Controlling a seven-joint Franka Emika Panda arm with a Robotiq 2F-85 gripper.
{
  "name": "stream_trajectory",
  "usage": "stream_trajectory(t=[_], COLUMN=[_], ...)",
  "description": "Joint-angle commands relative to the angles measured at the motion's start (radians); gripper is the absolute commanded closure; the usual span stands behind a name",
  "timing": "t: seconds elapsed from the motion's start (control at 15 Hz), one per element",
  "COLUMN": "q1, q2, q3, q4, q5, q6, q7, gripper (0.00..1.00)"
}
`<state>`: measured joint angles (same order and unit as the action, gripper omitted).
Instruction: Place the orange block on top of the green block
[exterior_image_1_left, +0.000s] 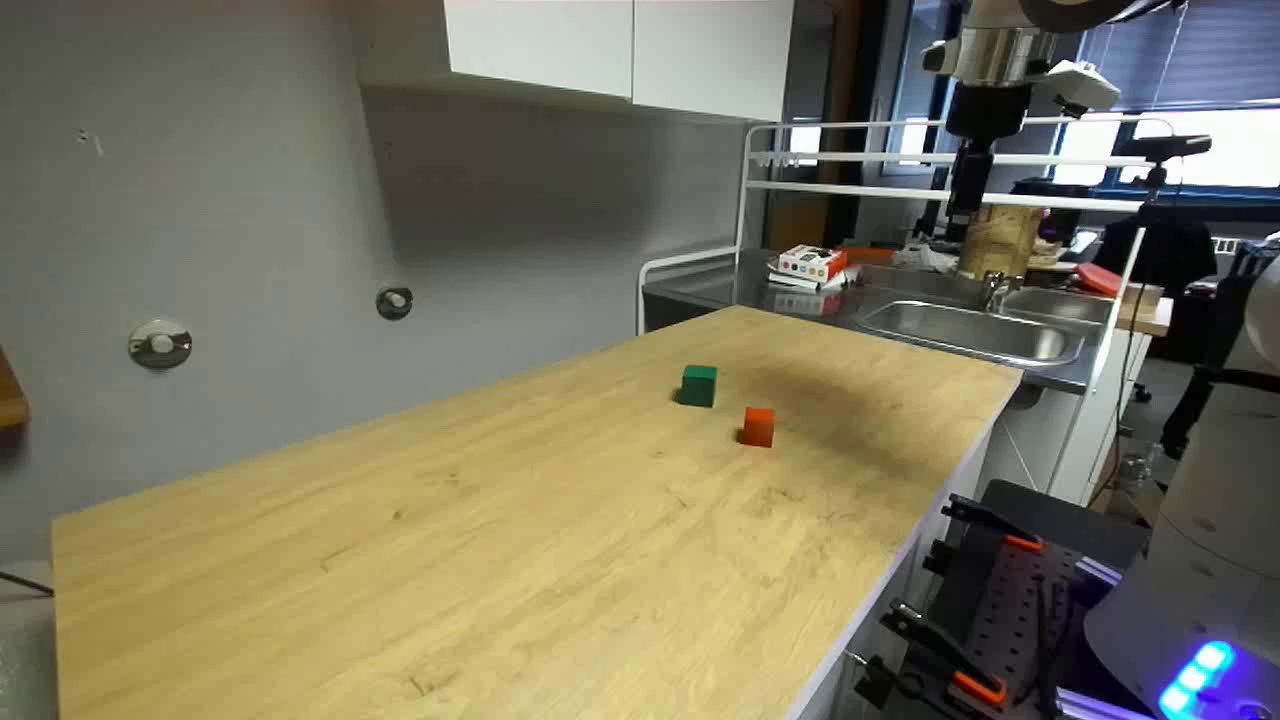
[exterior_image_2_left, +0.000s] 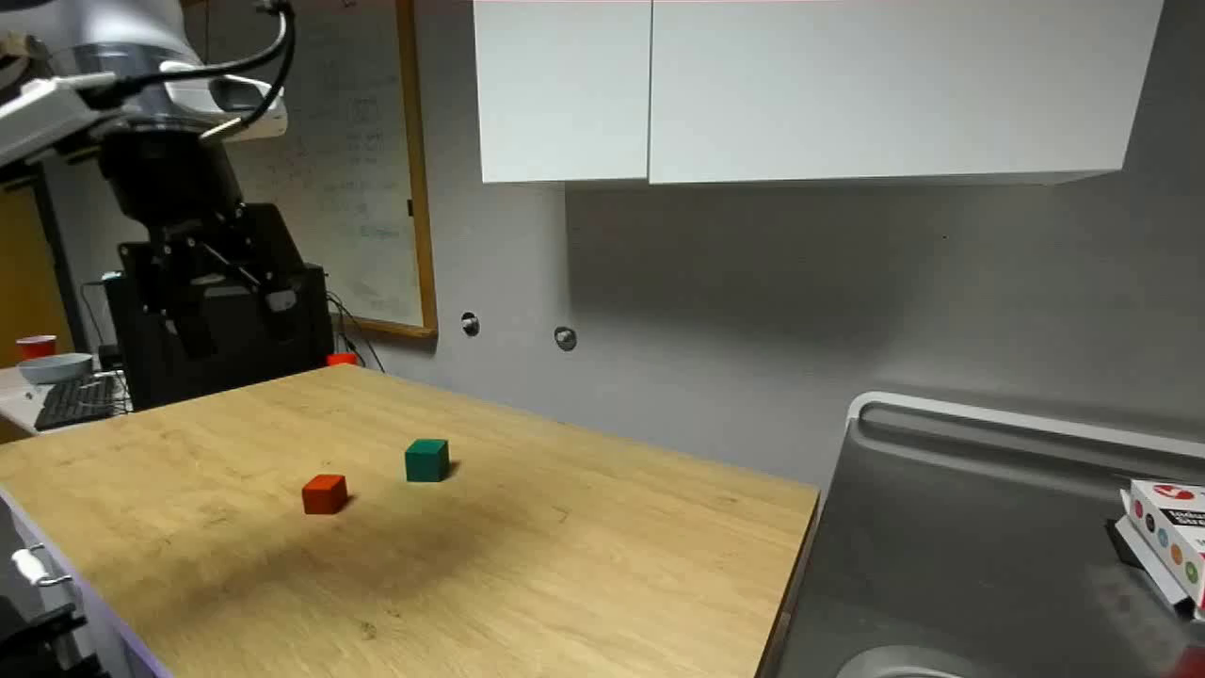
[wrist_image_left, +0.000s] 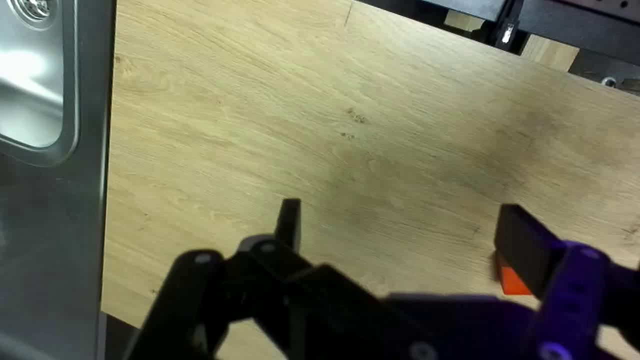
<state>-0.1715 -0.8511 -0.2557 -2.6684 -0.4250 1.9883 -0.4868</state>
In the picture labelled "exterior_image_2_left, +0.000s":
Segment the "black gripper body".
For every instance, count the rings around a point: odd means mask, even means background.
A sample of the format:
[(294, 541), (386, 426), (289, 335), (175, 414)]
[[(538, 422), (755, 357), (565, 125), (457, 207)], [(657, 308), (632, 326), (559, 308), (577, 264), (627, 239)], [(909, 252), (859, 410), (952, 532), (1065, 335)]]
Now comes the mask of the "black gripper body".
[(101, 141), (101, 179), (121, 210), (151, 234), (151, 273), (138, 292), (160, 306), (155, 252), (164, 244), (184, 249), (199, 277), (206, 262), (203, 239), (218, 234), (288, 234), (274, 204), (248, 204), (226, 160), (226, 148), (190, 129), (133, 129)]

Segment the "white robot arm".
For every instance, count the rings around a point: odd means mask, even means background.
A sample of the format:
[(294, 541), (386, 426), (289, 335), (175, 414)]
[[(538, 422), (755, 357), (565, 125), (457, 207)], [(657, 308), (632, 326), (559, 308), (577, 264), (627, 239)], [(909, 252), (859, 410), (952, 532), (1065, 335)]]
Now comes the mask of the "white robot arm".
[(244, 219), (231, 141), (284, 135), (299, 56), (289, 0), (251, 0), (270, 33), (206, 62), (180, 0), (3, 0), (0, 174), (95, 153), (121, 210), (146, 230), (142, 306), (184, 356), (211, 356), (199, 277), (238, 277), (262, 303), (270, 264), (244, 269), (226, 239)]

